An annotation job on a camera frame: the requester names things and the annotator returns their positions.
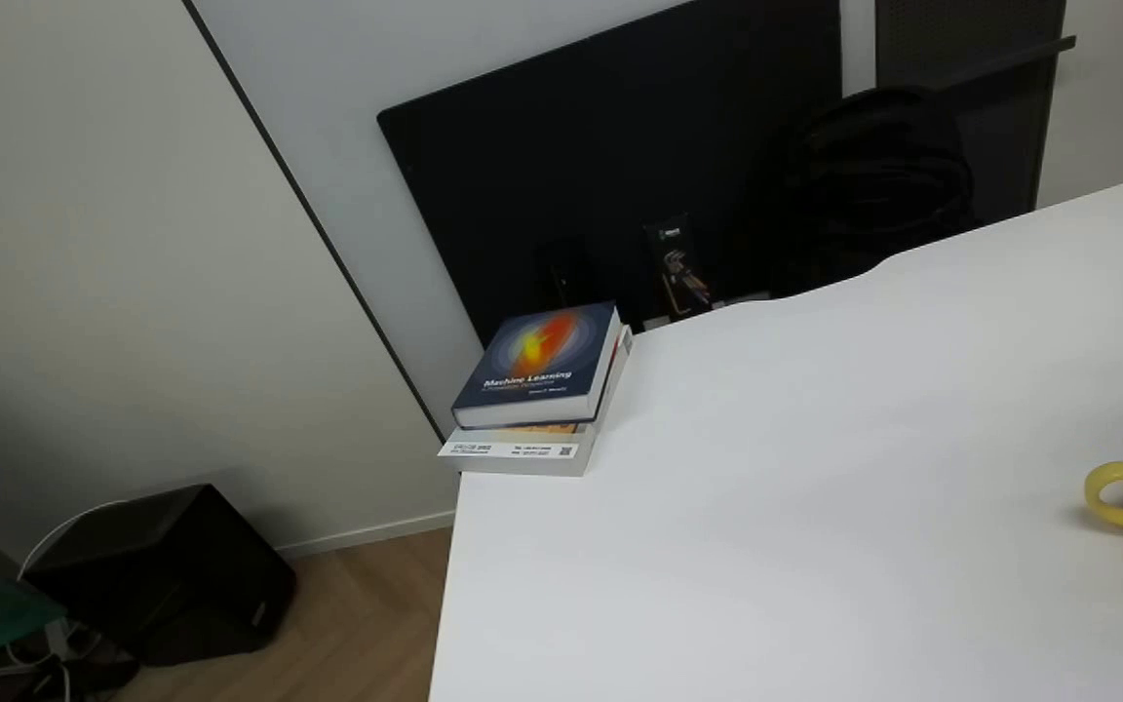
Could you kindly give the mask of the white book under blue book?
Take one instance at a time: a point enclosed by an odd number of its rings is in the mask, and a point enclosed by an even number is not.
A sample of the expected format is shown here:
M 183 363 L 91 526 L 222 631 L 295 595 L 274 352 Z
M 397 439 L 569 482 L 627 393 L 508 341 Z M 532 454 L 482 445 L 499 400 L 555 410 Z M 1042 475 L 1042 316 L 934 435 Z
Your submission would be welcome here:
M 569 424 L 452 431 L 435 449 L 456 472 L 581 475 L 600 439 L 600 419 Z

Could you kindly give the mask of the black office chair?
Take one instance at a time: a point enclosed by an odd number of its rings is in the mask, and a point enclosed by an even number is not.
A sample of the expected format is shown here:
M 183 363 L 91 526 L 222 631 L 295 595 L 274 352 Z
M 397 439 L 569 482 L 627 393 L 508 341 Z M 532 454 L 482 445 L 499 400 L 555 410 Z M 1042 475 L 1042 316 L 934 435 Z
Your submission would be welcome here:
M 773 229 L 768 292 L 791 297 L 1033 206 L 1043 141 L 1043 89 L 1072 37 L 1000 51 L 924 85 L 876 85 L 818 115 L 795 141 L 783 179 L 787 222 Z M 1000 98 L 1030 102 L 1009 141 L 972 141 L 963 119 Z

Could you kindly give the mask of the large black monitor panel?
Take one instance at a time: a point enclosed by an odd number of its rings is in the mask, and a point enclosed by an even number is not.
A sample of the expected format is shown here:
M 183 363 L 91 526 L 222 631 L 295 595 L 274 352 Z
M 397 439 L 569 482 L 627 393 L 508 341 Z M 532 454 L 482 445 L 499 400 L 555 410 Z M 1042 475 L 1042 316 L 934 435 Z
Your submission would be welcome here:
M 761 283 L 740 206 L 799 121 L 843 98 L 839 0 L 683 0 L 391 105 L 376 131 L 479 335 L 539 309 L 665 309 L 652 233 Z

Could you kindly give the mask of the blue book with orange cover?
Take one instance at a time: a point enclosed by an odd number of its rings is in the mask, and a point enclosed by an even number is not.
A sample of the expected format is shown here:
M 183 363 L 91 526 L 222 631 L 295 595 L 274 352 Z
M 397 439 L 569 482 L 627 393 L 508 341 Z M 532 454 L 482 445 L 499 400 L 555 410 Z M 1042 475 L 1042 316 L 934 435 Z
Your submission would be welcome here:
M 578 303 L 508 319 L 460 387 L 460 431 L 588 423 L 600 407 L 614 345 L 610 303 Z

